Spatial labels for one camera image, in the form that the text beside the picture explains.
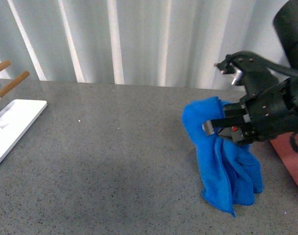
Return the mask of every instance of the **gray countertop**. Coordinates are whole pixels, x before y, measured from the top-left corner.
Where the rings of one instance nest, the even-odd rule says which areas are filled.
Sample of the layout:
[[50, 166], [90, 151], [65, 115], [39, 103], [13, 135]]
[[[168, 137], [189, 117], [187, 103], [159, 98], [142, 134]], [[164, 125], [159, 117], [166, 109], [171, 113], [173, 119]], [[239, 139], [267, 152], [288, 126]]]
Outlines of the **gray countertop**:
[[[0, 88], [8, 80], [0, 80]], [[201, 196], [183, 107], [242, 92], [24, 81], [0, 101], [47, 108], [0, 164], [0, 235], [298, 234], [298, 188], [269, 142], [264, 191], [236, 218]]]

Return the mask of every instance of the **blue towel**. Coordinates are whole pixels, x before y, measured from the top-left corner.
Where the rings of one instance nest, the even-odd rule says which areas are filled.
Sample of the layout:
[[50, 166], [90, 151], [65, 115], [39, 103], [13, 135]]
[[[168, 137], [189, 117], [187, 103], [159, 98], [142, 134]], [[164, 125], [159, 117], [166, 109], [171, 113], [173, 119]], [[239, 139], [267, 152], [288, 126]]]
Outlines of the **blue towel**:
[[235, 217], [233, 204], [252, 205], [254, 193], [263, 190], [260, 163], [249, 152], [249, 145], [237, 146], [217, 133], [206, 136], [202, 124], [223, 118], [218, 97], [193, 101], [182, 114], [183, 126], [196, 145], [197, 161], [204, 184], [202, 196], [215, 208]]

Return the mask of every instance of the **white curtain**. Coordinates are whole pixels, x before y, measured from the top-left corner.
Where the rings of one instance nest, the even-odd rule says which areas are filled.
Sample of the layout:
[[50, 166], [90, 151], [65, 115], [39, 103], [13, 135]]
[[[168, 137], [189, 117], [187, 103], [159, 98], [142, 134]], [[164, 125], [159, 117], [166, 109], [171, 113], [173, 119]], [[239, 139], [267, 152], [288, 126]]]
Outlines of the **white curtain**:
[[0, 0], [0, 78], [231, 89], [228, 53], [285, 56], [273, 17], [287, 0]]

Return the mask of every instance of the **pink mat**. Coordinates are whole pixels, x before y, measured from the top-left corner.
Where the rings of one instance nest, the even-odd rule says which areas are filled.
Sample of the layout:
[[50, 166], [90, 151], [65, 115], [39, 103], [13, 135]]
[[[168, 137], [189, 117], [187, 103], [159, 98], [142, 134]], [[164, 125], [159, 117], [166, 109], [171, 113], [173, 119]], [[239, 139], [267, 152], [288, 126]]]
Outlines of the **pink mat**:
[[286, 133], [280, 135], [278, 138], [271, 140], [270, 142], [298, 186], [298, 153], [294, 152], [290, 146], [289, 139], [291, 134], [292, 133]]

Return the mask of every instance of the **wooden dowel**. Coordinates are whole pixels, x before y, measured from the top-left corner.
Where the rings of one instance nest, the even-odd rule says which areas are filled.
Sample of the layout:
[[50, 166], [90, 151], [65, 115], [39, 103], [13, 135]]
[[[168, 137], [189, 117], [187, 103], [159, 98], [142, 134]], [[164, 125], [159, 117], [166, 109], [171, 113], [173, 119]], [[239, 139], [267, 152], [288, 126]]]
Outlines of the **wooden dowel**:
[[5, 87], [3, 87], [0, 90], [0, 97], [2, 98], [3, 96], [5, 96], [10, 90], [12, 90], [18, 84], [20, 84], [28, 76], [29, 76], [29, 72], [28, 71], [25, 71], [22, 74], [20, 74], [18, 77], [16, 77], [13, 81], [11, 81], [10, 83], [8, 83]]
[[11, 65], [11, 62], [9, 60], [4, 60], [2, 63], [0, 63], [0, 72], [9, 67]]

